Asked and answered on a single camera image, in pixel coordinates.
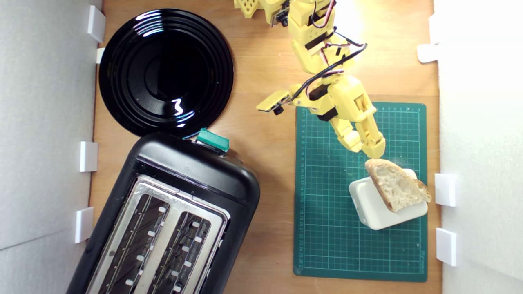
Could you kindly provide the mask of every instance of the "bread slice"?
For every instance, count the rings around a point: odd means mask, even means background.
[[[413,179],[393,162],[384,159],[370,159],[365,162],[374,185],[387,208],[396,212],[404,207],[421,202],[430,202],[427,186]]]

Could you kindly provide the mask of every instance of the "white wall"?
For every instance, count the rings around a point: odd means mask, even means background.
[[[93,136],[101,0],[0,0],[0,293],[63,293],[85,244],[79,144]]]
[[[523,18],[520,2],[435,0],[441,172],[459,176],[444,294],[523,293]]]

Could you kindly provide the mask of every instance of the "black plate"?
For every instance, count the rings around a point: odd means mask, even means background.
[[[213,24],[183,10],[159,9],[129,20],[112,36],[99,83],[109,112],[130,132],[185,138],[217,119],[233,75],[231,52]]]

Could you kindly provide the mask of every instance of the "bread crust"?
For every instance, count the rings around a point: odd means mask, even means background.
[[[385,205],[387,206],[387,208],[392,211],[392,212],[397,212],[399,209],[394,209],[392,207],[392,204],[390,203],[389,199],[387,198],[387,196],[385,195],[385,192],[381,189],[381,186],[378,184],[378,176],[375,172],[375,169],[378,168],[380,165],[385,165],[387,166],[388,168],[391,168],[391,169],[394,169],[396,170],[397,172],[403,174],[405,176],[405,178],[408,178],[408,179],[411,179],[413,180],[416,185],[421,188],[424,193],[427,195],[428,197],[428,200],[427,202],[430,202],[432,200],[432,197],[430,196],[429,192],[428,192],[428,188],[427,186],[425,186],[425,184],[418,180],[418,179],[412,179],[401,167],[399,167],[397,164],[391,162],[391,161],[388,161],[388,160],[384,160],[384,159],[369,159],[365,162],[365,169],[367,170],[367,173],[369,174],[370,178],[372,179],[372,181],[374,182],[374,185],[376,186],[376,189],[378,190],[378,193],[380,194],[381,196],[381,199],[383,199],[383,202],[385,203]]]

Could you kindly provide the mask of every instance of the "white plastic container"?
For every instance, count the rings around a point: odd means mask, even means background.
[[[403,170],[411,178],[417,178],[412,169],[404,168]],[[349,192],[360,221],[373,230],[385,229],[424,216],[428,209],[427,203],[422,202],[407,206],[397,212],[390,211],[370,177],[350,183]]]

